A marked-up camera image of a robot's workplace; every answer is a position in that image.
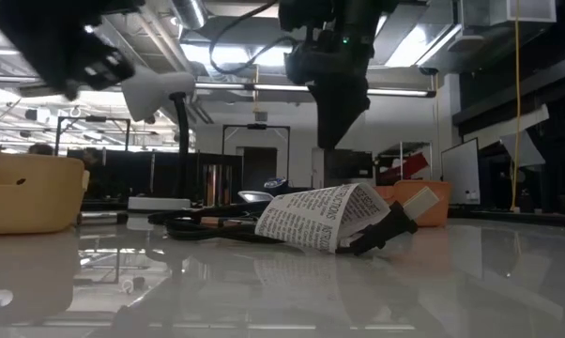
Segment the dark monitor screen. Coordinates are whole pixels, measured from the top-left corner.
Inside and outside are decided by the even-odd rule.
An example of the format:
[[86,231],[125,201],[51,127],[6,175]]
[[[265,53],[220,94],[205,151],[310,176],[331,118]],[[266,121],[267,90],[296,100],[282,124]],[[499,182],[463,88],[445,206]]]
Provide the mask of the dark monitor screen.
[[368,151],[332,149],[324,152],[325,177],[329,179],[372,178],[373,155]]

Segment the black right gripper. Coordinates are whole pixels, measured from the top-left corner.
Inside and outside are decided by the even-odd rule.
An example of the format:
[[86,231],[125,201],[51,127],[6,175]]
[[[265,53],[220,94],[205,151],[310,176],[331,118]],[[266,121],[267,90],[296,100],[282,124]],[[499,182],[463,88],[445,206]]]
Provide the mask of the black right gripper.
[[305,40],[284,55],[295,85],[310,87],[317,108],[317,144],[333,149],[357,118],[370,108],[366,72],[373,58],[372,36],[332,36]]

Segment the red slanted board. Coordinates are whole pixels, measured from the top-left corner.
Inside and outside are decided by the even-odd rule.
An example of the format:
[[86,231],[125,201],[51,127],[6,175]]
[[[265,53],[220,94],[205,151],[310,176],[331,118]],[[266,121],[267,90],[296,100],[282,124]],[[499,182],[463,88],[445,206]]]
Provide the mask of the red slanted board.
[[394,184],[398,180],[410,179],[418,171],[427,168],[428,161],[422,153],[410,156],[398,167],[391,168],[380,175],[384,183]]

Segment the white desk lamp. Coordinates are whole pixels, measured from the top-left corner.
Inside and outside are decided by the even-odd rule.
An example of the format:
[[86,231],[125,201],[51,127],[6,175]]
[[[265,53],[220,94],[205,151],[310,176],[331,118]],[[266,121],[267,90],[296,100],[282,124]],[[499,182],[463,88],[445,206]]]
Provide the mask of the white desk lamp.
[[189,157],[189,119],[186,99],[195,90],[192,74],[168,72],[158,74],[152,69],[137,66],[135,74],[122,84],[122,93],[134,121],[145,120],[160,108],[173,108],[172,119],[178,126],[178,155],[174,197],[130,197],[128,211],[175,211],[191,207],[186,197],[187,159]]

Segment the long ceiling light tube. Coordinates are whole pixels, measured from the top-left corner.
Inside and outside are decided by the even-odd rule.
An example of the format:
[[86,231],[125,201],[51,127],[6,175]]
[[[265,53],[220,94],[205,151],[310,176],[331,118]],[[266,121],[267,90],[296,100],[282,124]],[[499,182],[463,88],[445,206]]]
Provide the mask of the long ceiling light tube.
[[[272,91],[272,92],[302,92],[307,93],[306,85],[290,84],[250,84],[250,83],[196,83],[196,89],[204,90],[236,90],[236,91]],[[422,91],[413,89],[370,88],[369,96],[431,98],[435,91]]]

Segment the black partition wall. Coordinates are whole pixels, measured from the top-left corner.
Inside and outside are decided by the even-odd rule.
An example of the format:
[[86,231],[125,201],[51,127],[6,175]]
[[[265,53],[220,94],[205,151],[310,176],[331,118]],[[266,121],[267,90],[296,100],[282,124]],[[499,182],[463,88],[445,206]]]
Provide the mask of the black partition wall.
[[120,150],[68,151],[82,160],[90,178],[86,199],[130,197],[182,197],[208,206],[227,205],[238,199],[242,187],[242,158],[236,155]]

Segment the yellow plastic bin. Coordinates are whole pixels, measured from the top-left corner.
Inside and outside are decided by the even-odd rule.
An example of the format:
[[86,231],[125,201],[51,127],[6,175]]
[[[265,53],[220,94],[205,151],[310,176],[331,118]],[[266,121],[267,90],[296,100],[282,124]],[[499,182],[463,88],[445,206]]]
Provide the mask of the yellow plastic bin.
[[0,152],[0,235],[66,229],[80,212],[86,179],[78,159]]

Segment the black table frame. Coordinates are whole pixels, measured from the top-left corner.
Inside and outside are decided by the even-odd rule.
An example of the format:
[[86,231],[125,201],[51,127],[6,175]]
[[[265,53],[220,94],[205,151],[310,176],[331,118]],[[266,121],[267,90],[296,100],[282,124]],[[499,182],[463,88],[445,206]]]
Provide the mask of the black table frame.
[[[127,207],[128,205],[126,203],[84,201],[81,207],[81,212],[115,211],[128,213]],[[565,215],[560,214],[513,213],[508,211],[489,211],[467,209],[465,207],[450,207],[448,211],[448,218],[498,221],[506,223],[527,223],[565,228]]]

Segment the white board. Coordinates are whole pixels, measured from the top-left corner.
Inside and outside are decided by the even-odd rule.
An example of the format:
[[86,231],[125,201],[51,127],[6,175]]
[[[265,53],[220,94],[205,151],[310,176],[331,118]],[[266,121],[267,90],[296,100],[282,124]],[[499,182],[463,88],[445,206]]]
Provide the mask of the white board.
[[481,203],[479,146],[474,138],[441,152],[442,178],[451,184],[451,205]]

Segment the silver ceiling duct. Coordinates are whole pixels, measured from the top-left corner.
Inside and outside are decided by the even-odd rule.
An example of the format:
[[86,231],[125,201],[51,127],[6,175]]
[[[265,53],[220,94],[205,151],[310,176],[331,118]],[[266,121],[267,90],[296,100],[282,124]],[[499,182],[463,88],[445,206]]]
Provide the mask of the silver ceiling duct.
[[208,21],[208,11],[202,0],[170,0],[170,2],[184,28],[197,30]]

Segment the silver black battery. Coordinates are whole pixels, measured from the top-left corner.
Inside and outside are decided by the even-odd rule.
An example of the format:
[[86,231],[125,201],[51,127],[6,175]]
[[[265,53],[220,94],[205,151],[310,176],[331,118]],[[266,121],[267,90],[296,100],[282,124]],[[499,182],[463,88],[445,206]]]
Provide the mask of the silver black battery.
[[127,212],[102,211],[81,212],[76,219],[77,225],[113,225],[125,224],[128,221]]

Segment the printed white instruction tag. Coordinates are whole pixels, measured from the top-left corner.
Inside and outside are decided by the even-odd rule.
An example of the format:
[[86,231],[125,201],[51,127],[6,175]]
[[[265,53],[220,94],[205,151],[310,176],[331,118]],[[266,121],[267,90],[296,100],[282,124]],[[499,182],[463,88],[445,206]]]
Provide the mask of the printed white instruction tag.
[[254,233],[265,238],[334,253],[365,236],[390,213],[389,204],[366,183],[275,197]]

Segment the white hanging sheet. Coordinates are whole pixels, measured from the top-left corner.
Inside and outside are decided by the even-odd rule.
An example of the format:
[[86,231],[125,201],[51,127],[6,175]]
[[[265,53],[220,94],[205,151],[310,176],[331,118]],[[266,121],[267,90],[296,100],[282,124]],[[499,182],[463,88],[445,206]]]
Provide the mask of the white hanging sheet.
[[518,160],[518,167],[545,164],[542,153],[535,146],[527,131],[501,136],[500,142],[506,148],[511,159],[513,161]]

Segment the copper black battery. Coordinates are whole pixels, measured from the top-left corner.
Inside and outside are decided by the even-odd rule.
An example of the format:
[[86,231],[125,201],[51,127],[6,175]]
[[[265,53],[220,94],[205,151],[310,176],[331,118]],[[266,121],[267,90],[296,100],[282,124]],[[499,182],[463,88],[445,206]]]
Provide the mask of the copper black battery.
[[233,226],[242,223],[240,219],[227,218],[227,217],[203,217],[200,224],[209,228],[223,228],[226,226]]

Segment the orange plastic bin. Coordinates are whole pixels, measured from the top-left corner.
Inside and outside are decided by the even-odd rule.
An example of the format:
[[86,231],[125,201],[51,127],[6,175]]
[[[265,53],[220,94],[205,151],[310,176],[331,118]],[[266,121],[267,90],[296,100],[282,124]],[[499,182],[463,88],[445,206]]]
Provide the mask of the orange plastic bin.
[[413,195],[428,187],[438,202],[416,219],[419,227],[443,227],[448,219],[451,184],[436,180],[399,180],[390,186],[375,186],[374,189],[389,204],[395,201],[404,205]]

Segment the tall black frame stand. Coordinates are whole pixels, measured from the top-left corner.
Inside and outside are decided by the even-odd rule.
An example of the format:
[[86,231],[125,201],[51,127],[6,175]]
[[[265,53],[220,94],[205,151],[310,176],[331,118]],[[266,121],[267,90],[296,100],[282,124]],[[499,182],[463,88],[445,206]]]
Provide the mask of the tall black frame stand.
[[271,178],[289,178],[291,128],[265,123],[224,124],[221,153],[238,155],[242,188],[262,191]]

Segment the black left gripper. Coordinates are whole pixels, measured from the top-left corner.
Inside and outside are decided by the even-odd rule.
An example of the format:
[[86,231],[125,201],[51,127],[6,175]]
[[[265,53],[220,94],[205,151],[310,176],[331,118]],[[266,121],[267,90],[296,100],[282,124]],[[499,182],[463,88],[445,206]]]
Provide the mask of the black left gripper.
[[50,31],[32,48],[28,62],[42,81],[40,93],[68,100],[77,99],[82,86],[103,90],[135,74],[135,66],[120,50],[81,26]]

